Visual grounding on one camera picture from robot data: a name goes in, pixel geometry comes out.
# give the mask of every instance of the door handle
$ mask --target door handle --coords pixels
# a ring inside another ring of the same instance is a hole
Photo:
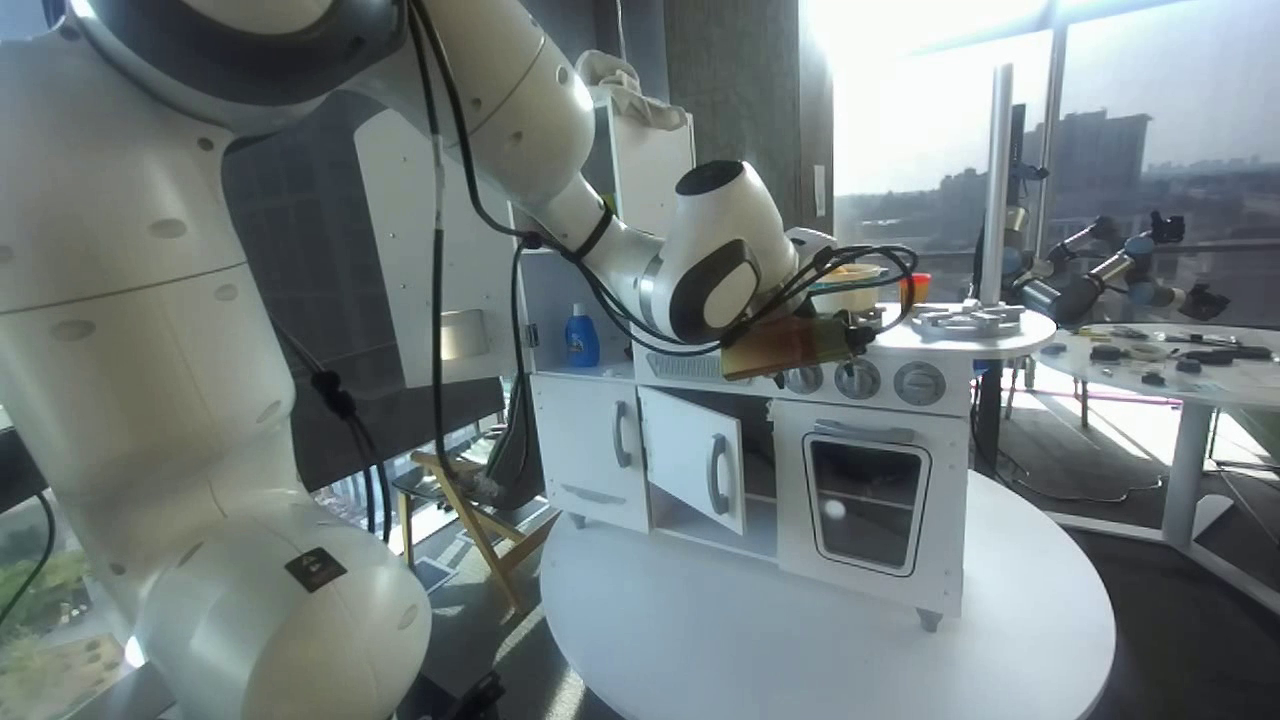
[[[717,466],[721,466],[721,456],[730,460],[730,440],[723,435],[717,435],[717,444],[711,444],[711,460],[708,460],[708,499],[711,499],[711,512],[717,515],[730,515],[732,512],[732,491],[721,491],[721,484],[717,484]]]
[[[634,403],[618,403],[618,413],[612,413],[612,456],[618,456],[618,462],[619,466],[634,466],[635,462],[635,453],[630,453],[630,444],[624,444],[624,423],[634,419]]]

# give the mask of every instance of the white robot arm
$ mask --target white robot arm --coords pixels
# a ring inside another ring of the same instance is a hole
[[[427,647],[418,577],[298,478],[291,375],[220,192],[238,134],[335,88],[433,133],[405,9],[73,0],[0,48],[0,399],[189,716],[387,716]],[[450,142],[651,328],[711,341],[795,273],[748,164],[677,187],[690,235],[634,235],[579,179],[594,106],[520,0],[426,10]]]

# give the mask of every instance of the large window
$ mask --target large window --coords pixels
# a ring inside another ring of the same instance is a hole
[[[1280,4],[1274,0],[810,0],[836,78],[836,231],[924,250],[963,294],[989,196],[991,68],[1017,68],[1024,259],[1110,215],[1112,245],[1186,215],[1146,287],[1098,312],[1186,319],[1194,287],[1221,324],[1280,324]]]

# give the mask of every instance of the cabinet door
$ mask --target cabinet door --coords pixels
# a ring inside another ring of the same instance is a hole
[[[741,419],[642,388],[648,484],[744,536]]]
[[[533,375],[550,503],[648,531],[635,388],[612,375]]]

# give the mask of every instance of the oven window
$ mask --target oven window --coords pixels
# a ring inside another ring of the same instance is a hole
[[[924,456],[849,440],[810,440],[818,545],[831,559],[911,570]]]

